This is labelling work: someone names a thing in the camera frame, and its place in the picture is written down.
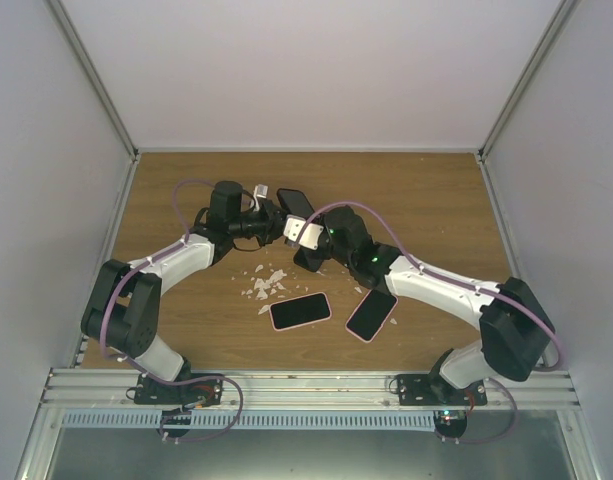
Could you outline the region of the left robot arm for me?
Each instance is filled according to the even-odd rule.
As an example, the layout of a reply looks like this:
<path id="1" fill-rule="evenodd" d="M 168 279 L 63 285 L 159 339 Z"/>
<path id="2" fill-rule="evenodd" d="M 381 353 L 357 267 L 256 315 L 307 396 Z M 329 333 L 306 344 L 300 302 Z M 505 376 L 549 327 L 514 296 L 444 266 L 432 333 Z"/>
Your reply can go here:
<path id="1" fill-rule="evenodd" d="M 185 358 L 158 334 L 162 296 L 197 272 L 211 268 L 236 247 L 238 239 L 264 247 L 279 239 L 285 205 L 267 198 L 267 187 L 252 192 L 234 181 L 212 186 L 210 203 L 188 223 L 173 204 L 184 233 L 171 245 L 131 262 L 115 259 L 100 268 L 82 320 L 82 333 L 98 342 L 102 357 L 125 362 L 157 382 L 171 404 L 189 398 L 191 378 Z"/>

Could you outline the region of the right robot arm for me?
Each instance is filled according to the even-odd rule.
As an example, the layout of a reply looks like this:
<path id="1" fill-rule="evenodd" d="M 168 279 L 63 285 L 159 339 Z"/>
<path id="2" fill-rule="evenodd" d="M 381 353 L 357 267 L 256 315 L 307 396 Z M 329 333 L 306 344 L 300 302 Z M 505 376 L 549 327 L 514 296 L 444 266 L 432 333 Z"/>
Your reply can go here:
<path id="1" fill-rule="evenodd" d="M 343 265 L 361 286 L 386 297 L 410 298 L 471 325 L 479 340 L 440 356 L 427 375 L 430 396 L 450 405 L 472 384 L 490 376 L 524 382 L 539 370 L 548 346 L 563 347 L 530 287 L 509 277 L 495 283 L 432 266 L 409 253 L 399 239 L 373 240 L 355 202 L 318 210 L 288 211 L 284 235 L 298 249 L 297 263 L 310 271 L 326 260 Z"/>

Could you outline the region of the black phone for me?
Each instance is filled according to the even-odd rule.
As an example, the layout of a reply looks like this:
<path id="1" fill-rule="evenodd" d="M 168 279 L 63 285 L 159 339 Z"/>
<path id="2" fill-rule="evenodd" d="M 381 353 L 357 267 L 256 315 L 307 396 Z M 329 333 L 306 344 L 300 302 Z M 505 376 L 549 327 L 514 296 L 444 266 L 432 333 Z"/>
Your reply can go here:
<path id="1" fill-rule="evenodd" d="M 303 219 L 308 219 L 314 208 L 306 195 L 295 189 L 279 188 L 276 192 L 280 206 L 289 214 Z"/>

